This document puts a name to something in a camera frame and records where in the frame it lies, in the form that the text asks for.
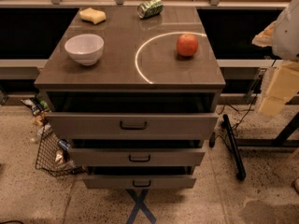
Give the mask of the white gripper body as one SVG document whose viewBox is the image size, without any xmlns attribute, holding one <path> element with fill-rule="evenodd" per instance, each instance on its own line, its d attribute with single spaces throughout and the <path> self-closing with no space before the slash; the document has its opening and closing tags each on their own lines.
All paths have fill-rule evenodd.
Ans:
<svg viewBox="0 0 299 224">
<path fill-rule="evenodd" d="M 291 0 L 278 15 L 272 51 L 283 60 L 299 61 L 299 0 Z"/>
</svg>

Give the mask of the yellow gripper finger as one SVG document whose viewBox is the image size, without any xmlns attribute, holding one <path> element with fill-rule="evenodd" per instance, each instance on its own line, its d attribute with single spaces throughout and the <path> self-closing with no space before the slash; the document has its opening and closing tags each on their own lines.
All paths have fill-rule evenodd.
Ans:
<svg viewBox="0 0 299 224">
<path fill-rule="evenodd" d="M 261 89 L 257 113 L 273 118 L 299 92 L 299 62 L 285 61 L 279 67 L 269 68 Z"/>
<path fill-rule="evenodd" d="M 258 33 L 252 39 L 252 44 L 258 47 L 271 47 L 272 46 L 272 36 L 274 33 L 275 22 L 271 22 L 266 28 L 264 28 L 260 33 Z"/>
</svg>

